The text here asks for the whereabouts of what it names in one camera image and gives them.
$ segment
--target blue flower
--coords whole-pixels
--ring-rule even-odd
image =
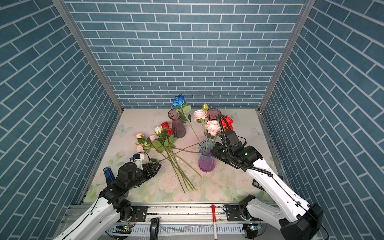
[[[173,101],[173,106],[181,106],[184,104],[184,101],[187,99],[184,99],[183,94],[177,95],[175,98],[171,99]]]

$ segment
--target floral tabletop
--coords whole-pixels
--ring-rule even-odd
[[[129,162],[129,158],[136,153],[136,134],[138,132],[149,136],[154,134],[154,128],[168,118],[169,110],[166,109],[126,109],[101,160],[97,173],[92,181],[85,202],[93,202],[99,193],[107,186],[103,168],[110,167],[114,176],[117,176],[118,168]],[[247,139],[248,145],[259,151],[269,166],[276,171],[268,144],[253,109],[223,109],[222,113],[233,119],[233,128],[238,136]],[[204,132],[201,124],[192,121],[193,129],[200,140],[204,140]],[[185,124],[187,134],[176,141],[175,145],[184,148],[198,143],[191,127]],[[198,145],[186,150],[198,152]],[[198,167],[200,153],[180,152],[180,158],[187,161],[200,176],[186,165],[183,167],[186,175],[195,185],[197,190],[186,190],[185,194],[177,180],[176,174],[168,160],[161,162],[161,169],[151,180],[143,183],[141,187],[129,191],[128,200],[131,202],[238,202],[248,194],[256,196],[263,201],[272,201],[272,198],[264,191],[252,185],[253,178],[240,169],[235,169],[225,163],[215,160],[216,166],[211,172],[202,172]],[[151,158],[164,159],[160,153],[152,149],[149,152]]]

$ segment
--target glass vase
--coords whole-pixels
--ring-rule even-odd
[[[218,121],[218,116],[221,114],[219,109],[210,108],[207,110],[207,119],[208,121],[216,120]],[[207,132],[207,138],[212,138],[213,136]]]
[[[181,121],[181,116],[175,108],[168,112],[168,117],[172,120],[172,133],[177,138],[182,138],[187,133],[184,123]]]
[[[201,153],[199,168],[203,172],[210,172],[215,168],[215,158],[212,156],[214,145],[215,142],[209,139],[206,139],[199,144],[199,152]]]

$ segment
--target blue brick wall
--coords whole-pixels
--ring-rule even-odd
[[[383,16],[383,1],[317,0],[264,111],[290,183],[337,240],[384,239]]]
[[[124,108],[257,108],[305,0],[67,0]]]
[[[118,113],[51,0],[0,16],[0,239],[51,238]]]

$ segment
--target red marker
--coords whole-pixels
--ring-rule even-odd
[[[212,216],[214,218],[214,238],[217,240],[217,228],[216,228],[216,213],[215,213],[215,205],[212,204]]]

